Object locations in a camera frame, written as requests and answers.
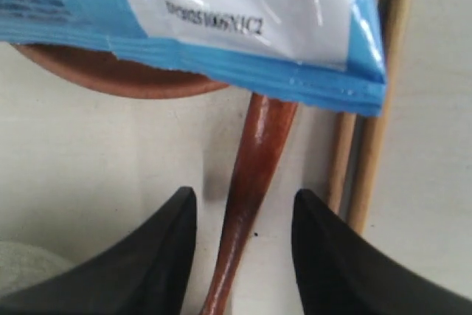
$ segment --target chopstick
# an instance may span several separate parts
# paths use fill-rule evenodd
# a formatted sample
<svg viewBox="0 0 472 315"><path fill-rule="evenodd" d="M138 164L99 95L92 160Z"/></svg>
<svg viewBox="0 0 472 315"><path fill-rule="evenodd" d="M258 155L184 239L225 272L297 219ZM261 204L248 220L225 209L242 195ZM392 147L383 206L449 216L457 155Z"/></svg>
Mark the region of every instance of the chopstick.
<svg viewBox="0 0 472 315"><path fill-rule="evenodd" d="M395 91L410 3L411 0L389 0L383 33L389 87L382 115L365 120L361 137L361 152L353 184L353 196L347 213L347 223L359 234L364 231L372 199L372 190L384 142L384 133L392 107L392 98Z"/></svg>
<svg viewBox="0 0 472 315"><path fill-rule="evenodd" d="M327 197L327 205L336 214L339 213L343 197L356 119L357 115L348 114L347 112L336 115L333 158L331 159Z"/></svg>

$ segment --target brown wooden plate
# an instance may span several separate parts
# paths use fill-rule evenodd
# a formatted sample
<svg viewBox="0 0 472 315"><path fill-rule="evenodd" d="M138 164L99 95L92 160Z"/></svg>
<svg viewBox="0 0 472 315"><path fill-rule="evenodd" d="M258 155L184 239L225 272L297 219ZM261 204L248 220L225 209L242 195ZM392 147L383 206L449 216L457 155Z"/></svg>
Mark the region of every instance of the brown wooden plate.
<svg viewBox="0 0 472 315"><path fill-rule="evenodd" d="M50 72L95 91L136 99L173 99L224 89L228 85L203 75L154 69L110 52L44 44L14 45Z"/></svg>

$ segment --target plastic packaging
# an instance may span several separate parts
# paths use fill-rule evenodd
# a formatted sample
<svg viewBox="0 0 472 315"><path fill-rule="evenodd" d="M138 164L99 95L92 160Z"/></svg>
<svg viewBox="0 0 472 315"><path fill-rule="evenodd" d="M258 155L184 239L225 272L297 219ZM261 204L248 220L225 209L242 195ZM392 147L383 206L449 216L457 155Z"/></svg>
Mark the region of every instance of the plastic packaging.
<svg viewBox="0 0 472 315"><path fill-rule="evenodd" d="M365 115L386 90L375 0L0 0L0 41L110 51Z"/></svg>

